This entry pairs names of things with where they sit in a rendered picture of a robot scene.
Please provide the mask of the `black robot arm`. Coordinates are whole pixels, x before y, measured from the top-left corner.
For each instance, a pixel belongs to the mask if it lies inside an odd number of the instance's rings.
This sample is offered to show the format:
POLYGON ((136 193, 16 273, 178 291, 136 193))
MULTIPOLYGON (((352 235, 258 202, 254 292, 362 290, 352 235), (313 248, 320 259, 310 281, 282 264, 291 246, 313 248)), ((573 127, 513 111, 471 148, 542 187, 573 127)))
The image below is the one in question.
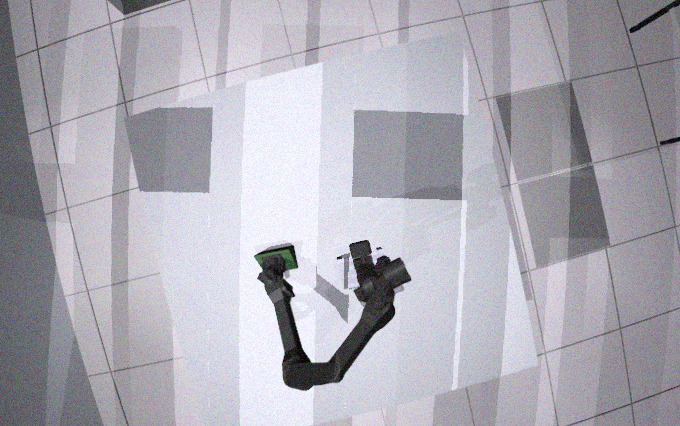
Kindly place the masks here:
POLYGON ((359 323, 348 335, 328 362, 312 362, 303 350, 291 307, 295 297, 293 286, 283 278, 285 261, 280 254, 262 257, 263 269, 257 279, 274 305, 283 346, 282 375, 286 386, 308 391, 313 386, 337 384, 359 357, 371 337, 395 315, 394 288, 411 281, 403 260, 391 262, 387 256, 377 258, 378 275, 364 272, 359 278, 360 287, 354 289, 358 300, 368 299, 359 323))

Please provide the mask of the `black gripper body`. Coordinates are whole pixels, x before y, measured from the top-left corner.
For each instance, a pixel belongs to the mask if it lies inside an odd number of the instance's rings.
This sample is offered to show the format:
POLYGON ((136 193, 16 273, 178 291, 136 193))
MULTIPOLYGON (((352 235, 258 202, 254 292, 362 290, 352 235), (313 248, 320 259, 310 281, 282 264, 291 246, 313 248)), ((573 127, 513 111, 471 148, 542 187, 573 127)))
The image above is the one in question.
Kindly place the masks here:
POLYGON ((349 245, 350 252, 352 258, 358 258, 356 259, 355 264, 356 264, 356 274, 359 282, 360 276, 366 272, 366 271, 373 271, 378 275, 377 268, 372 268, 371 266, 374 265, 370 264, 368 255, 372 253, 370 242, 368 240, 363 240, 355 243, 351 243, 349 245), (365 256, 365 257, 364 257, 365 256))

